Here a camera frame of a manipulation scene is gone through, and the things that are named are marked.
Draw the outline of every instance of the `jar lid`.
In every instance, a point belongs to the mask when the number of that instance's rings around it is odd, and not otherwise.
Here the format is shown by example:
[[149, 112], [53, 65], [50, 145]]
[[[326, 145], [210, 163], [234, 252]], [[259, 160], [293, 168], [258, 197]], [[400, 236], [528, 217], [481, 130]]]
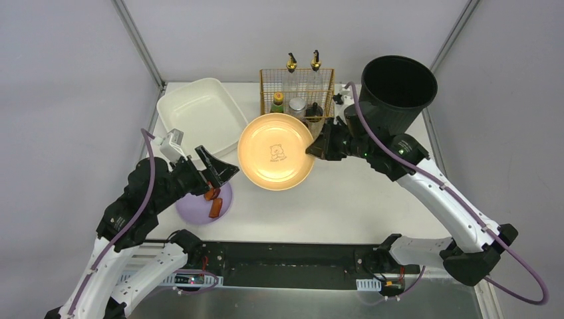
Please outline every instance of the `jar lid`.
[[290, 108], [294, 111], [301, 111], [305, 108], [305, 100], [302, 98], [293, 98], [290, 100]]
[[284, 101], [284, 94], [282, 92], [274, 93], [274, 102], [282, 102]]

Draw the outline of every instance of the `bottle with gold spout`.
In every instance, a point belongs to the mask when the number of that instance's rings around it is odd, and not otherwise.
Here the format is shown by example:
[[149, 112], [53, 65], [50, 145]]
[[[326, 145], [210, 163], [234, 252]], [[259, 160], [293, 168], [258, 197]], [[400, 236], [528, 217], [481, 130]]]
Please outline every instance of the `bottle with gold spout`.
[[298, 80], [299, 80], [295, 72], [298, 63], [294, 58], [292, 52], [288, 53], [288, 55], [290, 56], [290, 59], [286, 63], [286, 70], [288, 72], [286, 72], [284, 79], [282, 81], [282, 91], [284, 93], [284, 97], [285, 97], [284, 100], [286, 106], [288, 105], [291, 99], [297, 97]]
[[321, 68], [321, 60], [319, 59], [319, 51], [313, 51], [313, 59], [311, 60], [311, 70], [307, 75], [307, 91], [308, 91], [308, 104], [321, 103], [322, 98], [323, 77], [319, 72]]

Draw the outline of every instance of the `yellow bottle cap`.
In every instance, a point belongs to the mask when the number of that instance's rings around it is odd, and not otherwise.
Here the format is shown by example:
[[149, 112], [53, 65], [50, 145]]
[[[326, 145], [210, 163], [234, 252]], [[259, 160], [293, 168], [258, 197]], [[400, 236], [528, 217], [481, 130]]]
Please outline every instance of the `yellow bottle cap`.
[[282, 102], [284, 101], [284, 94], [282, 92], [276, 92], [274, 94], [274, 102]]

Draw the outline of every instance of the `gray floor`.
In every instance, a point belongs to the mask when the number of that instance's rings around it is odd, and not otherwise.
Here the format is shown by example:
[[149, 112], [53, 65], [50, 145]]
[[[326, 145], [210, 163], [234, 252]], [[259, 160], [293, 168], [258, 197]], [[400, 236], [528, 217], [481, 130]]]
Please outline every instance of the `gray floor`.
[[370, 305], [380, 299], [377, 292], [350, 290], [219, 288], [197, 296], [165, 290], [129, 318], [482, 318], [474, 288], [452, 279], [424, 279], [400, 302]]

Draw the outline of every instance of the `silver lid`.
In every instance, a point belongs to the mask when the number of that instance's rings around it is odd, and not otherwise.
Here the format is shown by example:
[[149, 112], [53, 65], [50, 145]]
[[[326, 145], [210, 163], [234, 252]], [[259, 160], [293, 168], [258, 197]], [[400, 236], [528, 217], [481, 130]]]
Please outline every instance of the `silver lid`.
[[290, 100], [289, 105], [294, 111], [302, 111], [305, 109], [305, 100], [302, 98], [293, 98]]

